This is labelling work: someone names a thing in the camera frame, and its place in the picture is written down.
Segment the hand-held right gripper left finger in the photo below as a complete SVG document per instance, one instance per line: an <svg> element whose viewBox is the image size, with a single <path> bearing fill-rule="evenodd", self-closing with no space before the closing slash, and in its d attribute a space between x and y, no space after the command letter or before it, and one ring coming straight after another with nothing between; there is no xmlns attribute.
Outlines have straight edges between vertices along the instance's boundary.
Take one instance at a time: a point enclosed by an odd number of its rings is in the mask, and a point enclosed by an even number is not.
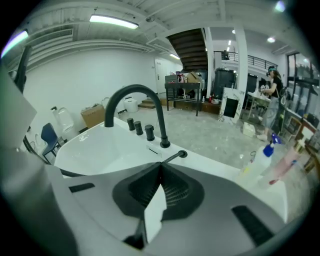
<svg viewBox="0 0 320 256"><path fill-rule="evenodd" d="M161 163L144 167L119 181L112 190L112 198L126 216L142 219L145 209L161 184Z"/></svg>

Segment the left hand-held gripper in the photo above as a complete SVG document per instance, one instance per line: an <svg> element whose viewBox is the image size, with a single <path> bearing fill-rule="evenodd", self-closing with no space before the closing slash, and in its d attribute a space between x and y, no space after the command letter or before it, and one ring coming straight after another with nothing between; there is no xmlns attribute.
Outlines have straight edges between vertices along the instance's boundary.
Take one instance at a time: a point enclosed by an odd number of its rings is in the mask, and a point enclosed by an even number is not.
<svg viewBox="0 0 320 256"><path fill-rule="evenodd" d="M78 246L43 161L20 149L36 112L0 69L0 253L76 256Z"/></svg>

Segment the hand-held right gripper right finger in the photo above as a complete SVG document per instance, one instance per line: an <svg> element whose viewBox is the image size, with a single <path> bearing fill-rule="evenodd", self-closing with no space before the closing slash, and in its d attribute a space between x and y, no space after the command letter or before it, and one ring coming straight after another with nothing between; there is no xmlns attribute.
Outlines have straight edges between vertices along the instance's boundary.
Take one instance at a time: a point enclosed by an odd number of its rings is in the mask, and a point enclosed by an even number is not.
<svg viewBox="0 0 320 256"><path fill-rule="evenodd" d="M202 204L203 185L193 176L193 170L177 164L162 163L160 185L164 190L166 210L163 221L186 219Z"/></svg>

